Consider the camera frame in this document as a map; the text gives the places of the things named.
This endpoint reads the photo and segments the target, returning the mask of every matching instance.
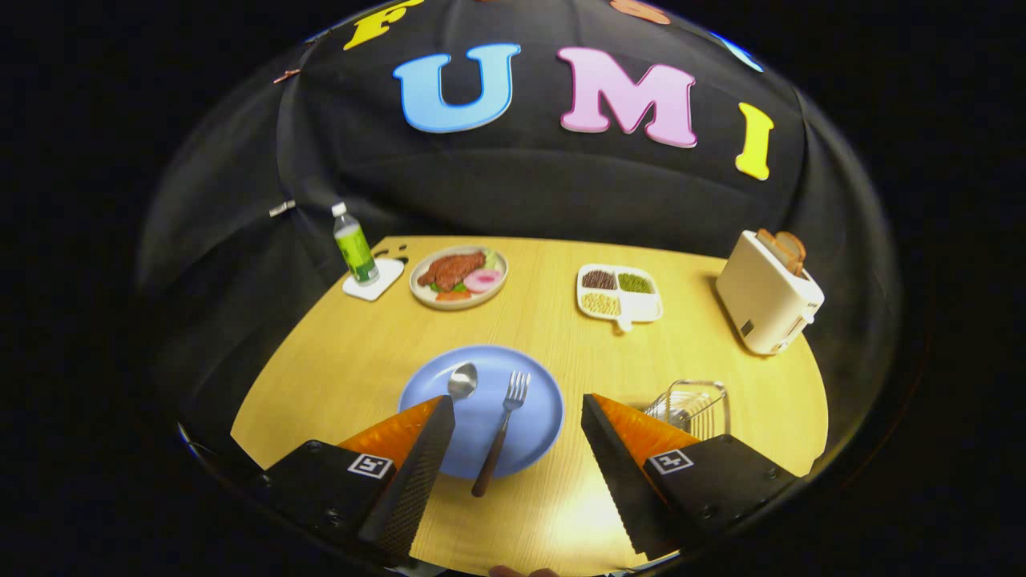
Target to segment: water bottle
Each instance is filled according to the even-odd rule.
[[[334,217],[334,241],[342,251],[346,266],[358,284],[370,284],[378,279],[378,266],[370,256],[370,246],[360,223],[346,213],[345,202],[331,206],[331,216]]]

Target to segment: fork handle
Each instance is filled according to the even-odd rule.
[[[484,492],[488,489],[488,483],[491,482],[491,475],[496,472],[496,465],[499,463],[499,454],[503,452],[503,444],[506,443],[509,415],[509,413],[506,413],[503,426],[496,433],[496,438],[491,441],[491,449],[488,450],[488,455],[484,458],[484,464],[481,465],[481,471],[477,473],[477,480],[474,482],[474,487],[470,490],[470,494],[474,497],[484,496]]]

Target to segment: red beans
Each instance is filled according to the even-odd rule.
[[[606,288],[613,291],[617,287],[617,280],[611,274],[600,270],[593,270],[584,275],[581,284],[588,288]]]

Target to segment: letter m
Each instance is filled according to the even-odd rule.
[[[569,47],[557,52],[574,72],[574,106],[560,119],[567,130],[604,132],[609,119],[599,110],[599,98],[613,109],[624,132],[637,129],[649,107],[653,120],[644,127],[648,138],[663,144],[692,148],[690,87],[695,77],[662,64],[654,65],[635,84],[613,56],[594,48]]]

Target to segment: carrot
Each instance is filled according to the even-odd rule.
[[[456,293],[456,292],[451,292],[451,293],[439,293],[438,296],[435,297],[435,300],[436,301],[462,301],[464,299],[469,299],[470,296],[471,296],[470,295],[470,291],[464,291],[463,293]]]

